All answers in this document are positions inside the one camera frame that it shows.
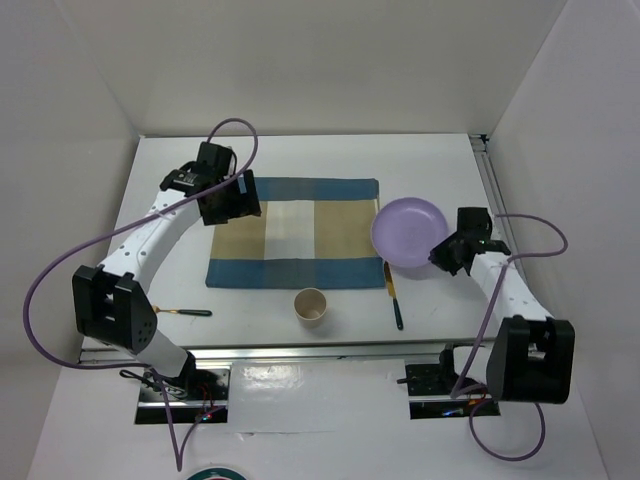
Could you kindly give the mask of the purple plate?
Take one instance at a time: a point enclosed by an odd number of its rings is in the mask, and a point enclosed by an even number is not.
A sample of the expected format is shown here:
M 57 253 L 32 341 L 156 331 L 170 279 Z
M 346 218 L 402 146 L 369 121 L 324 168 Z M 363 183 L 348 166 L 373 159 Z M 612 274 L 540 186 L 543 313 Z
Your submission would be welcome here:
M 418 197 L 395 199 L 374 217 L 370 236 L 376 253 L 391 266 L 421 268 L 433 248 L 449 235 L 444 214 Z

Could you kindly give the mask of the green handled gold knife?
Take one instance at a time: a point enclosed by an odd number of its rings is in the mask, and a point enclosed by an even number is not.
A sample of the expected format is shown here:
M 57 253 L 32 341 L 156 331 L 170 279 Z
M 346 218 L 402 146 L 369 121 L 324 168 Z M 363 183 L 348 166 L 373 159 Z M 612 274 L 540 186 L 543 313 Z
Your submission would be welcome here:
M 403 318 L 402 318 L 402 313 L 401 313 L 401 310 L 400 310 L 399 302 L 398 302 L 398 299 L 397 299 L 395 286 L 394 286 L 394 283 L 393 283 L 393 278 L 392 278 L 392 274 L 391 274 L 391 268 L 390 268 L 390 265 L 389 265 L 388 262 L 384 262 L 383 263 L 383 271 L 384 271 L 386 288 L 387 288 L 389 296 L 392 299 L 396 328 L 399 331 L 402 331 L 404 329 L 404 322 L 403 322 Z

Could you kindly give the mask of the blue tan white placemat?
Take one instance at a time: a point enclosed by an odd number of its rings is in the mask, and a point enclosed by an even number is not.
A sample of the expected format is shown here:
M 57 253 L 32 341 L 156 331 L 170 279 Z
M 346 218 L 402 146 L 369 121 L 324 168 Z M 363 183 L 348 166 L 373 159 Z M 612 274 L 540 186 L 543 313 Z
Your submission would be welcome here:
M 259 177 L 262 214 L 215 228 L 205 284 L 217 289 L 377 289 L 374 178 Z

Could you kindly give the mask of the beige cup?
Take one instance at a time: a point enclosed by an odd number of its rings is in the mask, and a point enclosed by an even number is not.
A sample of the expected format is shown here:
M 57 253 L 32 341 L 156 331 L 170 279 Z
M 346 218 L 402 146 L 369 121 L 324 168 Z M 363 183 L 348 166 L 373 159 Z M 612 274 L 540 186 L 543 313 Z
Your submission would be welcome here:
M 304 328 L 316 328 L 324 319 L 327 311 L 325 295 L 318 289 L 301 290 L 293 301 L 294 313 Z

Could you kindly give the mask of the green handled gold fork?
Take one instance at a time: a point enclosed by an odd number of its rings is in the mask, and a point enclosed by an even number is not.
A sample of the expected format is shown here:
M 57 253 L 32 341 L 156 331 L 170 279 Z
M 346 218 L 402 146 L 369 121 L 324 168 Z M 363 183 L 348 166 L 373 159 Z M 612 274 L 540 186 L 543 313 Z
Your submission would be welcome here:
M 163 309 L 158 306 L 153 306 L 152 308 L 156 314 L 166 313 L 194 317 L 211 317 L 213 315 L 212 311 L 203 309 Z

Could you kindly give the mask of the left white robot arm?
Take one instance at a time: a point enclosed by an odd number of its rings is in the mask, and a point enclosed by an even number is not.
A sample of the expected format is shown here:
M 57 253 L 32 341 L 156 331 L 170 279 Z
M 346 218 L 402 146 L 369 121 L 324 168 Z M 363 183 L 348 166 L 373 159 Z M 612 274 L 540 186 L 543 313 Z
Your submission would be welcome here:
M 72 278 L 78 332 L 154 370 L 163 389 L 176 399 L 189 397 L 198 382 L 210 377 L 197 369 L 190 352 L 159 330 L 147 293 L 192 225 L 221 225 L 261 214 L 253 173 L 238 174 L 236 162 L 231 148 L 201 143 L 195 160 L 163 179 L 145 224 L 134 228 L 98 266 L 81 266 Z

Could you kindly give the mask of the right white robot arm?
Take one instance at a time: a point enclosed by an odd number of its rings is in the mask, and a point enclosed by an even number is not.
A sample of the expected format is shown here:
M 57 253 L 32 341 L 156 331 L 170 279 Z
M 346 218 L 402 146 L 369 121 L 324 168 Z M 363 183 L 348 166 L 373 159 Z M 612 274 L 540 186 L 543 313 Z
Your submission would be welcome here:
M 557 232 L 561 247 L 514 254 L 504 241 L 492 237 L 493 220 L 486 208 L 460 207 L 456 231 L 430 252 L 433 265 L 451 275 L 465 272 L 487 299 L 474 343 L 452 348 L 451 358 L 436 369 L 438 384 L 453 398 L 469 392 L 466 384 L 471 380 L 497 401 L 563 404 L 569 397 L 574 326 L 554 318 L 515 267 L 521 259 L 559 256 L 568 249 L 568 241 L 551 222 L 520 217 Z

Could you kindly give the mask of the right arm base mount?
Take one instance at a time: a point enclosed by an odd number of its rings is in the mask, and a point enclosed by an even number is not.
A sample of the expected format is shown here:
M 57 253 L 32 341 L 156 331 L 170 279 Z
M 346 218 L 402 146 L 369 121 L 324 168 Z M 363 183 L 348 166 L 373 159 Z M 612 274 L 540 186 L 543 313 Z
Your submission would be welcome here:
M 451 398 L 450 392 L 457 379 L 451 349 L 443 350 L 437 362 L 406 364 L 404 376 L 396 383 L 407 389 L 410 419 L 464 418 L 485 401 L 488 405 L 480 412 L 481 416 L 500 415 L 498 405 L 491 400 L 485 387 L 470 390 L 477 384 L 475 380 L 465 379 L 462 389 L 467 392 Z

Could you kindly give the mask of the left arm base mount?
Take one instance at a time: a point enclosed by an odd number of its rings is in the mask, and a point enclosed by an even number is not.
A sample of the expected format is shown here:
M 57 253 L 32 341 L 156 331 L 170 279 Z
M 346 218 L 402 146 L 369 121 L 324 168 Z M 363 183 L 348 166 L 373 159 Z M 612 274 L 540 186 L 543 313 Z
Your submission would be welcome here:
M 121 369 L 119 376 L 135 381 L 139 386 L 136 425 L 166 425 L 164 397 L 160 386 L 151 373 L 142 374 Z M 195 385 L 181 389 L 165 384 L 169 408 L 175 424 L 192 424 L 199 420 L 204 424 L 224 424 L 228 421 L 228 399 L 231 380 L 229 365 L 215 365 L 204 369 L 195 380 Z

